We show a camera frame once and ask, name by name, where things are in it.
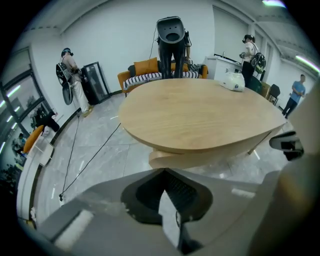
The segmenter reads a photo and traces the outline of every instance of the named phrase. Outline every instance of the black pants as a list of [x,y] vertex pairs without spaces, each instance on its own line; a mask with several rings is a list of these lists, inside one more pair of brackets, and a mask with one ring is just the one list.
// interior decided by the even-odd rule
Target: black pants
[[175,60],[174,78],[182,78],[183,67],[185,62],[185,40],[182,39],[177,43],[166,43],[160,40],[160,61],[162,79],[170,79],[171,76],[171,57],[173,54]]
[[243,78],[244,78],[245,87],[248,87],[248,84],[250,83],[251,77],[254,74],[254,72],[255,72],[254,67],[251,66],[251,64],[248,61],[244,61],[241,74],[243,75]]
[[49,126],[55,132],[57,132],[59,130],[60,126],[59,126],[59,124],[56,123],[55,120],[53,120],[51,118],[54,114],[55,113],[53,111],[50,111],[49,114],[47,114],[46,116],[42,117],[39,121],[36,122],[36,126],[37,127],[39,127],[41,125],[43,125],[44,127]]
[[297,105],[298,105],[298,103],[296,103],[292,98],[290,98],[288,100],[284,110],[282,111],[282,115],[284,115],[285,118],[287,118],[290,115],[290,113],[296,108]]

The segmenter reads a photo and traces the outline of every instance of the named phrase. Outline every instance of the refrigerator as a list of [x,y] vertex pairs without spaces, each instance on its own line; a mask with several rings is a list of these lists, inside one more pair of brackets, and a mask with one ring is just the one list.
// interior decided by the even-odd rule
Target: refrigerator
[[82,88],[90,105],[99,104],[111,97],[99,62],[94,62],[83,66]]

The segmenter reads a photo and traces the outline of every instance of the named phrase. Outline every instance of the white shirt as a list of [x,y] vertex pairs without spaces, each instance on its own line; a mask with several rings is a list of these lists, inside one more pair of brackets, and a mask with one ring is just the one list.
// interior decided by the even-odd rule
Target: white shirt
[[250,56],[246,56],[243,60],[245,62],[250,62],[254,56],[259,52],[259,48],[253,42],[246,42],[245,43],[246,53],[249,52]]

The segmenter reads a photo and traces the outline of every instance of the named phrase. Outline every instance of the blue shirt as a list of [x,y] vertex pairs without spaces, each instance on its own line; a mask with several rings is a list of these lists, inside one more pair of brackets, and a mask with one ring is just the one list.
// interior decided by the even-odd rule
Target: blue shirt
[[[298,93],[302,93],[303,95],[305,95],[306,88],[302,83],[300,83],[300,81],[295,81],[292,86]],[[293,99],[296,103],[299,103],[301,96],[292,91],[290,98]]]

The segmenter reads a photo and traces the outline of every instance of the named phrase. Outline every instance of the orange cushion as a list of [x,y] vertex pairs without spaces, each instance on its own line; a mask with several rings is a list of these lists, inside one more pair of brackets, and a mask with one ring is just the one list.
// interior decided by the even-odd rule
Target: orange cushion
[[144,61],[134,62],[134,68],[136,76],[149,73],[157,73],[159,72],[157,57]]
[[[171,63],[171,71],[176,70],[176,63]],[[188,72],[188,64],[187,63],[183,63],[183,68],[182,68],[183,72]]]
[[35,129],[29,136],[29,138],[26,140],[24,147],[23,147],[23,152],[28,153],[32,146],[34,145],[35,141],[39,137],[40,133],[43,131],[44,126],[40,125],[37,129]]

